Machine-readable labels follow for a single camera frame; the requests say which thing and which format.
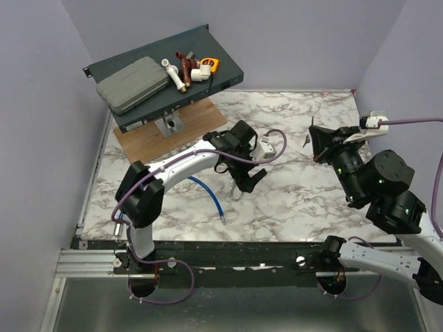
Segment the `white pvc elbow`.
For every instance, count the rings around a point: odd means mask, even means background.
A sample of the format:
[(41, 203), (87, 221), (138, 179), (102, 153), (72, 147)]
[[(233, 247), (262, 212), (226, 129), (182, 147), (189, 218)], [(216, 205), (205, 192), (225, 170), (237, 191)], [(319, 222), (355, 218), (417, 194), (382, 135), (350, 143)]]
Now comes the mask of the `white pvc elbow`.
[(190, 78), (193, 82), (203, 82), (211, 76), (211, 66), (201, 64), (199, 68), (193, 68), (190, 72)]

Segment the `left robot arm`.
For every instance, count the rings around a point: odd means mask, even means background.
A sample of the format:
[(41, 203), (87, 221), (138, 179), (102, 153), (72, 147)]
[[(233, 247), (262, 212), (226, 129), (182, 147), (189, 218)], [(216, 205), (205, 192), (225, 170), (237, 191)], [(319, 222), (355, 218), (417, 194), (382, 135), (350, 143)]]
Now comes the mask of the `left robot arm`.
[(152, 224), (162, 211), (163, 197), (178, 183), (205, 170), (228, 172), (241, 192), (251, 193), (266, 175), (261, 169), (251, 176), (254, 162), (276, 155), (269, 138), (258, 139), (252, 127), (240, 120), (232, 129), (203, 135), (191, 148), (175, 157), (144, 165), (132, 163), (117, 192), (118, 209), (128, 223), (132, 254), (129, 264), (138, 273), (148, 272), (154, 263)]

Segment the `blue cable lock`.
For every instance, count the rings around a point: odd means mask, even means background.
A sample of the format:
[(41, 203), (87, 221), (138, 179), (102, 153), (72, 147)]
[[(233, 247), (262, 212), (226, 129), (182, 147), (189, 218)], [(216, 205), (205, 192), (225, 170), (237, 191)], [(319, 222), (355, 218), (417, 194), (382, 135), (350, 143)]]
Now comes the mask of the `blue cable lock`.
[(224, 211), (222, 209), (222, 206), (221, 206), (219, 200), (215, 196), (215, 193), (203, 181), (199, 180), (198, 178), (195, 178), (194, 176), (189, 176), (188, 180), (198, 184), (199, 186), (201, 186), (202, 188), (204, 188), (206, 190), (206, 192), (210, 195), (211, 199), (213, 200), (215, 207), (217, 208), (219, 218), (220, 218), (222, 224), (226, 225), (226, 218), (224, 216)]

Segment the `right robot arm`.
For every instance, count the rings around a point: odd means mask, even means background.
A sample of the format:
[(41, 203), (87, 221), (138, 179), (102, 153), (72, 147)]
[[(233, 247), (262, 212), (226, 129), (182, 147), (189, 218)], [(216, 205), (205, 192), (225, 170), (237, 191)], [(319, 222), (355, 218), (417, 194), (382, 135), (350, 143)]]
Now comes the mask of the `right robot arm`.
[(359, 268), (391, 277), (416, 288), (427, 300), (442, 303), (442, 236), (425, 204), (410, 190), (415, 171), (393, 150), (363, 162), (359, 150), (369, 129), (328, 129), (311, 125), (314, 157), (333, 167), (349, 207), (367, 208), (366, 219), (378, 229), (405, 241), (416, 252), (400, 256), (328, 236), (317, 256), (328, 271)]

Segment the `silver keys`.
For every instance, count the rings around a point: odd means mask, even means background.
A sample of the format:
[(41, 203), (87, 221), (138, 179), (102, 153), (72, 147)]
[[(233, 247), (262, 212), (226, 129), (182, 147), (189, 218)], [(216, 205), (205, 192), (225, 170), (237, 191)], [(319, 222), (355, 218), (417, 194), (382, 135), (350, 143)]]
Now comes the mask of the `silver keys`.
[[(314, 124), (314, 117), (312, 116), (311, 117), (311, 125), (313, 125), (313, 124)], [(310, 136), (310, 133), (308, 133), (305, 136), (305, 141), (304, 141), (304, 143), (302, 145), (302, 148), (305, 148), (310, 142), (311, 142), (311, 136)]]

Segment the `brass padlock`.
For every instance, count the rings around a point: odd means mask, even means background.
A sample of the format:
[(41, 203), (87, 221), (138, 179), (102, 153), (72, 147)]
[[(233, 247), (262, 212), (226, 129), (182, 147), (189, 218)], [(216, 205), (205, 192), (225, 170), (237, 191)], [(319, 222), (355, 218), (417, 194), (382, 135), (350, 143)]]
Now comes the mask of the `brass padlock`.
[(244, 196), (244, 193), (238, 188), (236, 183), (233, 183), (233, 186), (230, 190), (230, 199), (232, 201), (241, 201)]

